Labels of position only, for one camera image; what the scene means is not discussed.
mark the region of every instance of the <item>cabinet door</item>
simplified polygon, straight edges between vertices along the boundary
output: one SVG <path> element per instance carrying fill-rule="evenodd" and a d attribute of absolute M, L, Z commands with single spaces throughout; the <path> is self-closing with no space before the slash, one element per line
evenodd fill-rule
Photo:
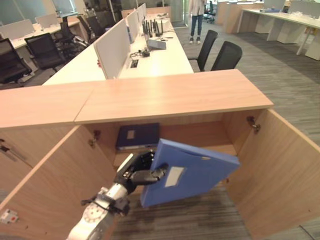
<path fill-rule="evenodd" d="M 256 123 L 261 130 L 250 132 L 225 185 L 253 239 L 262 239 L 320 216 L 320 147 L 273 110 Z"/>
<path fill-rule="evenodd" d="M 3 145 L 17 153 L 14 158 L 34 167 L 72 128 L 61 126 L 2 130 L 0 139 L 4 140 Z"/>
<path fill-rule="evenodd" d="M 66 239 L 81 219 L 80 202 L 110 187 L 115 171 L 100 147 L 92 148 L 92 134 L 75 126 L 29 172 L 0 204 L 0 215 L 10 209 L 19 221 L 0 223 L 0 233 L 31 240 Z"/>
<path fill-rule="evenodd" d="M 0 189 L 11 192 L 31 169 L 23 161 L 11 158 L 0 150 Z"/>

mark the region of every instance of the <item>cabinet shelf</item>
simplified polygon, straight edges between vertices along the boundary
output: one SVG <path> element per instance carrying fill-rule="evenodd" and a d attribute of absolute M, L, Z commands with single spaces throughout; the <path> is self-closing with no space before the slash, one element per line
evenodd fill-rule
<path fill-rule="evenodd" d="M 221 121 L 187 125 L 161 125 L 160 137 L 233 156 L 237 155 Z M 147 150 L 147 148 L 138 148 L 118 151 L 115 155 L 113 166 L 119 167 L 130 153 L 135 154 Z"/>

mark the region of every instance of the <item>wooden countertop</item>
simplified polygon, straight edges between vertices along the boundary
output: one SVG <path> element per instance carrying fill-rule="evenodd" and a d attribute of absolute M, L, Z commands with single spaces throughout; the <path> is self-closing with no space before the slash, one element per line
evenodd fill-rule
<path fill-rule="evenodd" d="M 0 91 L 0 130 L 263 109 L 273 103 L 240 71 L 114 79 Z"/>
<path fill-rule="evenodd" d="M 0 91 L 0 129 L 74 124 L 93 82 L 32 86 Z"/>
<path fill-rule="evenodd" d="M 262 109 L 273 103 L 239 70 L 100 82 L 76 124 Z"/>

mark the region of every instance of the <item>blue folder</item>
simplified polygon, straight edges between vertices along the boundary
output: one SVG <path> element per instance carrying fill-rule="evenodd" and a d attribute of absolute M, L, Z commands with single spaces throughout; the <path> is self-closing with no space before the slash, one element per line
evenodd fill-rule
<path fill-rule="evenodd" d="M 163 164 L 165 176 L 143 189 L 144 208 L 207 193 L 240 165 L 236 156 L 160 139 L 151 170 Z"/>

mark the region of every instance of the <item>wall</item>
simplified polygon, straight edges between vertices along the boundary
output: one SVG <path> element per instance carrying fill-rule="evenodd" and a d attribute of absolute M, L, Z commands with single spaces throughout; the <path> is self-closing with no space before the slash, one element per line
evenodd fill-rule
<path fill-rule="evenodd" d="M 0 21 L 3 25 L 22 20 L 24 20 L 24 18 L 12 0 L 0 0 Z"/>
<path fill-rule="evenodd" d="M 42 0 L 15 0 L 15 2 L 23 17 L 30 19 L 33 24 L 36 23 L 35 17 L 47 14 Z"/>

